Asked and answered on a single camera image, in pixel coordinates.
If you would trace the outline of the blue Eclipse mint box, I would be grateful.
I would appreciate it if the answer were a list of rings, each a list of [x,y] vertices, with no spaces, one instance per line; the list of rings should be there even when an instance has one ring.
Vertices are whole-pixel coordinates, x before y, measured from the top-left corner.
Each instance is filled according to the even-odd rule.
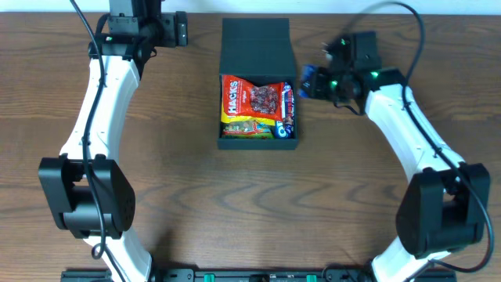
[[[305,64],[301,68],[301,77],[299,85],[299,96],[307,99],[314,99],[312,94],[312,78],[318,67],[312,64]]]

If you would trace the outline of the dark blue Cadbury chocolate bar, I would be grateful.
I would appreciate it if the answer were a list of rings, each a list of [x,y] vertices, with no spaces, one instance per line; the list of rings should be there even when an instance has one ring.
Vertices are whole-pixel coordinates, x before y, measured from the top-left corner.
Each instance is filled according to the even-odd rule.
[[[281,136],[283,138],[290,138],[294,131],[294,93],[292,87],[288,83],[283,86],[283,120]]]

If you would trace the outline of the blue Oreo cookie pack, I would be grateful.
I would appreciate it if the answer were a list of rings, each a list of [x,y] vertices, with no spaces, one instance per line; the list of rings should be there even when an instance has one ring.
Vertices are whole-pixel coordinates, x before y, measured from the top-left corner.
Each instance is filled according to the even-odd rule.
[[[274,136],[276,139],[289,139],[294,132],[294,123],[292,121],[276,121],[274,127]]]

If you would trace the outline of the dark green box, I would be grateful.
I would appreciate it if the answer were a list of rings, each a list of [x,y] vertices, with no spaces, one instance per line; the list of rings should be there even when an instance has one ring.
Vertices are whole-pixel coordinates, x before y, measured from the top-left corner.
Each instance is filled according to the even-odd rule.
[[[219,66],[221,150],[294,150],[297,148],[296,63],[285,18],[225,18]],[[222,76],[233,75],[256,86],[288,83],[294,93],[294,132],[289,139],[227,139],[222,137]]]

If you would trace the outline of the green Haribo gummy bag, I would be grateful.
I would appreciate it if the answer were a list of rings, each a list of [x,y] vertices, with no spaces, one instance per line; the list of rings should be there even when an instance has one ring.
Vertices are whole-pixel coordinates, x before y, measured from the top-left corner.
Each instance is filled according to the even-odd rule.
[[[225,124],[222,137],[227,139],[274,139],[272,128],[256,120]]]

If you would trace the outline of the red Hacks candy bag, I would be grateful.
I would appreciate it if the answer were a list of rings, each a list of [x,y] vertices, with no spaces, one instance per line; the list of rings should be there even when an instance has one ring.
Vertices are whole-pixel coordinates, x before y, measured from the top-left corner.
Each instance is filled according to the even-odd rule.
[[[285,82],[275,83],[271,85],[256,86],[251,82],[233,75],[222,76],[222,98],[224,96],[229,99],[239,97],[242,101],[248,101],[250,105],[261,112],[281,110],[281,118],[283,119],[283,86]]]

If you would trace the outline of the yellow Hacks candy bag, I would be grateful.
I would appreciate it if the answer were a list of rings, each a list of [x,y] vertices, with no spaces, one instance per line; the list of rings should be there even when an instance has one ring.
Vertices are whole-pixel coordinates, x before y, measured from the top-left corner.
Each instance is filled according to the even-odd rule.
[[[221,122],[226,124],[230,122],[255,120],[265,125],[273,126],[280,118],[281,110],[279,108],[261,112],[255,110],[248,101],[244,102],[239,97],[236,99],[229,99],[224,96],[222,99]]]

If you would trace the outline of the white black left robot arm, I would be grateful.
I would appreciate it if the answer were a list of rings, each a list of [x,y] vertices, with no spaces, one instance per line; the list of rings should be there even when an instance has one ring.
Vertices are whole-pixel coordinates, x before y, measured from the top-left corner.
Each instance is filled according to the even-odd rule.
[[[144,67],[160,47],[188,43],[187,15],[165,13],[159,1],[112,1],[86,28],[89,79],[74,128],[57,157],[38,168],[56,226],[91,247],[107,269],[68,271],[81,281],[163,281],[165,273],[143,247],[132,222],[135,192],[119,166],[129,103]]]

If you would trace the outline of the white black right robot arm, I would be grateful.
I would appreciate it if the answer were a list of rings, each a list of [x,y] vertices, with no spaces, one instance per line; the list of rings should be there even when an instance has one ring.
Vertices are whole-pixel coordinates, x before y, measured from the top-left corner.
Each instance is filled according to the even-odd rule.
[[[493,240],[490,176],[468,164],[434,130],[413,97],[409,75],[383,68],[374,32],[343,34],[325,48],[327,67],[307,65],[301,94],[367,116],[399,159],[408,188],[395,216],[397,236],[361,281],[428,278],[453,252]]]

